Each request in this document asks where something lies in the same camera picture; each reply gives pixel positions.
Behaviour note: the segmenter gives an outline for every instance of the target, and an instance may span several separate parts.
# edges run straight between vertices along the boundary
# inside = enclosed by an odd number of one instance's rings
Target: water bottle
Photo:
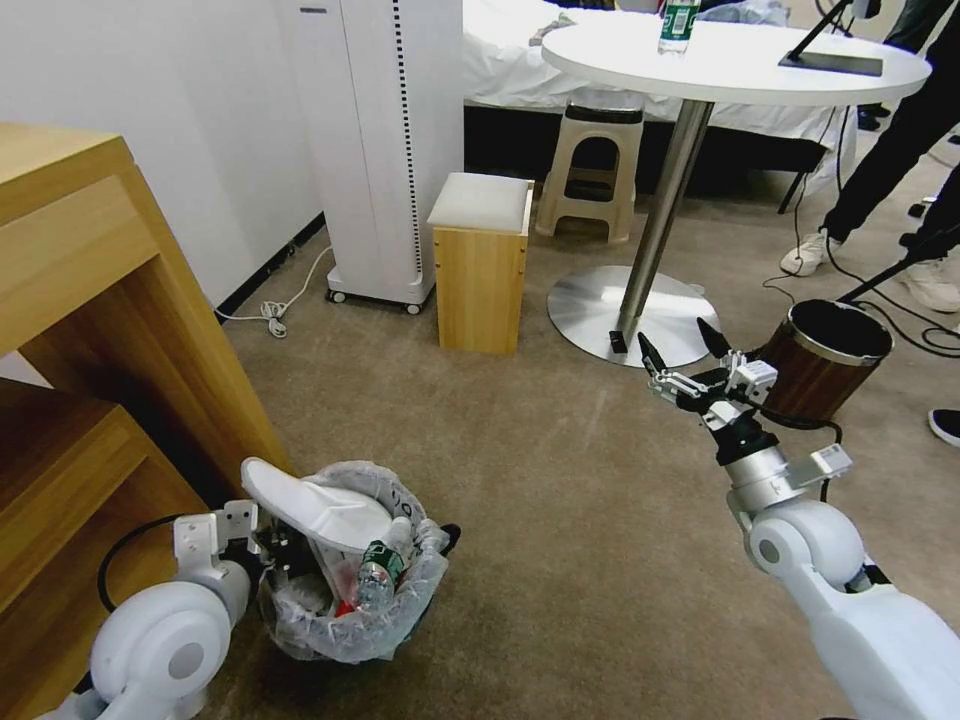
[[[363,553],[357,570],[357,607],[371,613],[390,607],[397,579],[412,555],[413,524],[409,518],[394,518],[386,534]]]
[[[660,29],[661,55],[683,55],[690,44],[693,21],[700,11],[700,0],[666,0]]]
[[[417,526],[415,545],[421,552],[433,550],[440,552],[450,543],[450,536],[430,518],[425,518]]]

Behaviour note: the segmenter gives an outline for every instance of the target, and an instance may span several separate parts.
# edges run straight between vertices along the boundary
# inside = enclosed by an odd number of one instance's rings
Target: beige plastic stool
[[[427,220],[441,347],[516,352],[532,204],[532,180],[447,177]]]
[[[537,232],[553,235],[557,220],[562,217],[591,218],[607,223],[608,242],[626,242],[633,223],[634,176],[642,135],[643,95],[626,90],[577,90],[563,114],[553,167],[543,184]],[[577,146],[594,137],[616,144],[617,163],[613,170],[573,167]],[[566,194],[571,181],[602,183],[611,188],[613,195],[606,202],[572,198]]]

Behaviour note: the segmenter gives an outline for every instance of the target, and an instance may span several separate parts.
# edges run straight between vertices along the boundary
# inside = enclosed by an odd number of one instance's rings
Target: round table
[[[667,365],[699,360],[707,349],[702,317],[716,311],[693,287],[657,272],[670,226],[716,102],[847,106],[897,100],[916,92],[930,66],[876,43],[821,34],[808,50],[880,58],[880,77],[781,67],[806,35],[772,25],[697,22],[685,55],[660,55],[660,18],[639,13],[600,17],[549,33],[543,58],[559,70],[627,90],[683,99],[653,207],[632,267],[603,266],[569,275],[550,291],[547,308],[574,345],[621,365],[639,367],[642,331]]]

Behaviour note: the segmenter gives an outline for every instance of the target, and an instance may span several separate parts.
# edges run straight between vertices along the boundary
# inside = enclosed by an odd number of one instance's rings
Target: black pants
[[[823,219],[830,237],[843,242],[897,186],[940,138],[960,122],[960,6],[954,10],[927,60],[933,72],[916,95],[900,103],[879,137],[844,185]],[[951,230],[960,243],[960,170],[954,169],[927,211],[919,238]]]
[[[906,0],[897,22],[883,41],[884,45],[909,50],[914,54],[920,52],[952,4],[953,0]]]

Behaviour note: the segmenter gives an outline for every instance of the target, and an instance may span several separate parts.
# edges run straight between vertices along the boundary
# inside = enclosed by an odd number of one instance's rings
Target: person
[[[960,447],[960,410],[931,410],[929,420],[934,435],[954,447]]]
[[[824,262],[830,251],[840,249],[853,230],[859,228],[897,186],[920,157],[957,122],[960,122],[960,5],[927,52],[933,67],[930,77],[915,95],[904,99],[890,121],[890,127],[844,185],[836,205],[826,214],[820,229],[807,235],[780,261],[781,269],[806,277]],[[960,170],[954,168],[936,202],[930,206],[917,239],[933,233],[947,233],[953,244],[960,243]],[[960,290],[942,274],[942,260],[919,262],[902,272],[900,279],[913,298],[931,310],[952,313],[960,310]]]
[[[953,0],[906,0],[883,44],[916,55],[951,4]],[[861,130],[876,130],[880,127],[877,118],[889,115],[890,111],[880,103],[861,105],[857,108],[857,125]]]

